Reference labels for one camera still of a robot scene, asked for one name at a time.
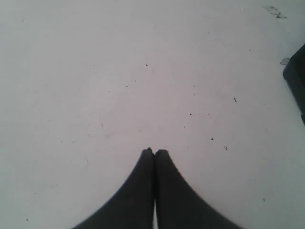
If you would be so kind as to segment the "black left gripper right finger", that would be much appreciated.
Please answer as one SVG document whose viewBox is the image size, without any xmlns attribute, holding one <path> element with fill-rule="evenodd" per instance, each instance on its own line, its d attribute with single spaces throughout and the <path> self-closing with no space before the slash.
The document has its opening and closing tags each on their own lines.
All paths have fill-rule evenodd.
<svg viewBox="0 0 305 229">
<path fill-rule="evenodd" d="M 155 153 L 156 211 L 160 229 L 234 229 L 187 184 L 167 150 Z"/>
</svg>

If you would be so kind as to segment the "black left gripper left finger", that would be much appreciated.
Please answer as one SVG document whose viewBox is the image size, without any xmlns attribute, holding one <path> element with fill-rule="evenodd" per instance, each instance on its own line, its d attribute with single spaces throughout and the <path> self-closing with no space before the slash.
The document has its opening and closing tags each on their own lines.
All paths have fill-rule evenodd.
<svg viewBox="0 0 305 229">
<path fill-rule="evenodd" d="M 152 229 L 154 154 L 144 149 L 119 190 L 76 229 Z"/>
</svg>

